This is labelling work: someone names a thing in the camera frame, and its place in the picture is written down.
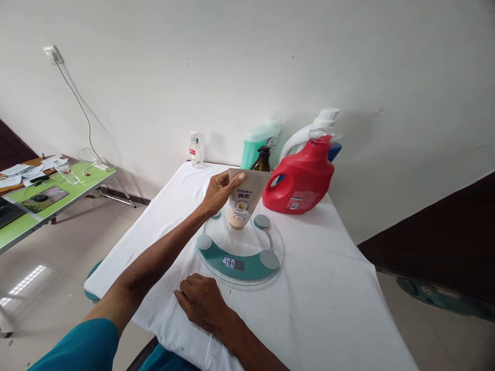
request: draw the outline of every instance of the wall outlet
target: wall outlet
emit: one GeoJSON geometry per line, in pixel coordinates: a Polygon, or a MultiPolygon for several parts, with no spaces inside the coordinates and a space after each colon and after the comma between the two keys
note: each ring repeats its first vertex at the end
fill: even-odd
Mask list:
{"type": "Polygon", "coordinates": [[[50,61],[52,61],[52,64],[63,64],[62,54],[60,54],[56,46],[45,46],[43,51],[48,56],[50,61]]]}

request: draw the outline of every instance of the tile floor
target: tile floor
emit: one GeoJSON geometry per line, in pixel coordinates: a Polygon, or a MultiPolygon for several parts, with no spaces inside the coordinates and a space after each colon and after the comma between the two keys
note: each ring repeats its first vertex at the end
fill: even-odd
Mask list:
{"type": "MultiPolygon", "coordinates": [[[[48,352],[92,308],[83,283],[145,207],[129,209],[107,199],[83,199],[0,256],[0,293],[8,293],[30,273],[23,300],[0,311],[0,368],[25,370],[48,352]]],[[[395,278],[378,273],[393,318],[422,371],[495,369],[495,324],[423,304],[404,293],[395,278]]],[[[130,323],[114,360],[126,370],[153,336],[130,323]]]]}

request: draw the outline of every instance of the laptop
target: laptop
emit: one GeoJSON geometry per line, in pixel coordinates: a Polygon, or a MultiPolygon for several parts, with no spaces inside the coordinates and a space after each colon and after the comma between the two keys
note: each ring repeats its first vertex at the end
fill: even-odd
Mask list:
{"type": "Polygon", "coordinates": [[[25,213],[26,212],[17,205],[13,205],[0,197],[0,228],[5,227],[25,213]]]}

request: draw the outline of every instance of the white bottle cap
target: white bottle cap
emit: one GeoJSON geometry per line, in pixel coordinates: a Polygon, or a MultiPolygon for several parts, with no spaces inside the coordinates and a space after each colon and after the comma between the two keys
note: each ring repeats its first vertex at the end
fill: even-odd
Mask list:
{"type": "Polygon", "coordinates": [[[340,110],[338,108],[323,108],[317,120],[323,123],[335,122],[340,110]]]}
{"type": "Polygon", "coordinates": [[[280,117],[272,116],[272,117],[265,119],[265,125],[279,126],[280,125],[280,117]]]}

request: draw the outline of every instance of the white tablecloth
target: white tablecloth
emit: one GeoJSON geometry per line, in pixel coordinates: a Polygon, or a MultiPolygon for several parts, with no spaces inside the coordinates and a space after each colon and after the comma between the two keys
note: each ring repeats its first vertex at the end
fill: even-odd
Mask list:
{"type": "MultiPolygon", "coordinates": [[[[202,201],[208,179],[228,166],[184,163],[142,216],[86,281],[102,297],[148,246],[202,201]]],[[[281,271],[262,288],[240,290],[217,279],[226,303],[291,370],[417,370],[382,296],[374,266],[349,237],[326,195],[303,215],[258,207],[285,243],[281,271]]],[[[195,237],[150,290],[133,321],[160,343],[203,370],[241,371],[227,349],[190,323],[173,290],[193,273],[212,276],[196,255],[195,237]]]]}

